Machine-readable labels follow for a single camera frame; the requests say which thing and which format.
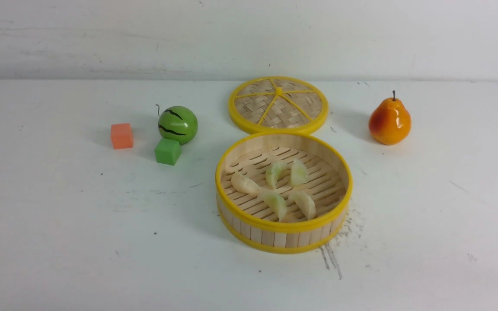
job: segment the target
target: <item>bamboo steamer basket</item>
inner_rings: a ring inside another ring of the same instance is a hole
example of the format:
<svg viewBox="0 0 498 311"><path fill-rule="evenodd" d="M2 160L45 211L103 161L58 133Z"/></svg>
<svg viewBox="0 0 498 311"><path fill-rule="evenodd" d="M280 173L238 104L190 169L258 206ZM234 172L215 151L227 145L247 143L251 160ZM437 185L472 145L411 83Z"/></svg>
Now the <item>bamboo steamer basket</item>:
<svg viewBox="0 0 498 311"><path fill-rule="evenodd" d="M232 187L231 176L239 171L270 189L265 181L267 167L274 161L290 166L296 158L306 165L309 181L292 188L287 169L276 190L286 199L293 222L278 222L257 195L239 193ZM220 159L215 182L220 217L231 234L253 248L278 254L307 252L334 238L345 220L352 192L351 173L343 157L322 140L289 129L260 132L239 140ZM287 200L295 190L312 197L316 218L307 220L296 204Z"/></svg>
<svg viewBox="0 0 498 311"><path fill-rule="evenodd" d="M230 118L249 134L288 130L311 134L328 116L328 101L315 86L291 77L247 81L232 92Z"/></svg>

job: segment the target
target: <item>table surface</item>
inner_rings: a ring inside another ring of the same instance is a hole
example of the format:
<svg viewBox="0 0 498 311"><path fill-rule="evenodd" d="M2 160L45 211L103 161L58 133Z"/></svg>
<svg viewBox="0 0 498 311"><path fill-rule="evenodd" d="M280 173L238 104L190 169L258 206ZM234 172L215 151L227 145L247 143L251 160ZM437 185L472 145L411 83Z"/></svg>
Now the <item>table surface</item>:
<svg viewBox="0 0 498 311"><path fill-rule="evenodd" d="M296 255L217 215L239 83L0 81L0 311L498 309L498 83L312 82L330 104L314 136L354 191L341 234ZM367 120L392 90L413 129L388 147ZM199 119L173 167L154 159L156 104ZM114 150L123 122L135 144Z"/></svg>

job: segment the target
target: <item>foam block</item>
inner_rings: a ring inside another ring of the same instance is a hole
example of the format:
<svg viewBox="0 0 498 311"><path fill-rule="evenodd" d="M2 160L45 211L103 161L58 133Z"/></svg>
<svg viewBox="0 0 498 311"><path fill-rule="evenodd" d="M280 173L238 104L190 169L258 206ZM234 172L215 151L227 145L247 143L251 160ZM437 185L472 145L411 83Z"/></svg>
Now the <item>foam block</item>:
<svg viewBox="0 0 498 311"><path fill-rule="evenodd" d="M182 154L182 149L177 140L162 138L155 147L156 161L165 165L175 165L180 154Z"/></svg>
<svg viewBox="0 0 498 311"><path fill-rule="evenodd" d="M134 134L129 123L111 125L111 141L114 149L134 147Z"/></svg>

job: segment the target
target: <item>orange cube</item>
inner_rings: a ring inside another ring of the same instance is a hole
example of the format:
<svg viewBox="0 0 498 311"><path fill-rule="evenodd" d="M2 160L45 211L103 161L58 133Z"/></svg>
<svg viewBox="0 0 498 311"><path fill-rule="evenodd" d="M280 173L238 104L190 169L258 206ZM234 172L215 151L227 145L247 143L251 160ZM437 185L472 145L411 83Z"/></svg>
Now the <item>orange cube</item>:
<svg viewBox="0 0 498 311"><path fill-rule="evenodd" d="M129 123L111 125L111 141L114 149L134 147L134 134Z"/></svg>

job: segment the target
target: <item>green cube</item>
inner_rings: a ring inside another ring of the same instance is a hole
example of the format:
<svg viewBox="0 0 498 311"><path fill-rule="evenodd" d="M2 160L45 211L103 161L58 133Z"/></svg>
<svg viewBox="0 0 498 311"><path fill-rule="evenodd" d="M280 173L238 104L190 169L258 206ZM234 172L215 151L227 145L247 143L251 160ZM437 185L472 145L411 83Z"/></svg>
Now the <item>green cube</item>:
<svg viewBox="0 0 498 311"><path fill-rule="evenodd" d="M162 138L155 147L156 161L165 165L175 165L180 154L182 154L182 150L177 140Z"/></svg>

